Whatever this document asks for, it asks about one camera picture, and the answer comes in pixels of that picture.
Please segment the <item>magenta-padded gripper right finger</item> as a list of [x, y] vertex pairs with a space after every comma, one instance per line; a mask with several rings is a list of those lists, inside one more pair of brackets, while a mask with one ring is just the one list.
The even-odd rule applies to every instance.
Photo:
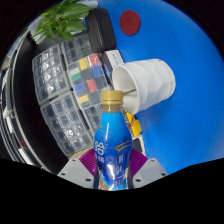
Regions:
[[167, 175], [166, 170], [155, 158], [147, 159], [137, 149], [132, 149], [128, 170], [130, 189], [143, 187]]

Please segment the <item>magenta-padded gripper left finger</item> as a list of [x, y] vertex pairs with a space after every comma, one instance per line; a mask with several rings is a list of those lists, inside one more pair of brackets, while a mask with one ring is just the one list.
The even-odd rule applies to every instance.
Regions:
[[97, 189], [98, 167], [93, 149], [78, 158], [70, 159], [58, 176], [84, 188]]

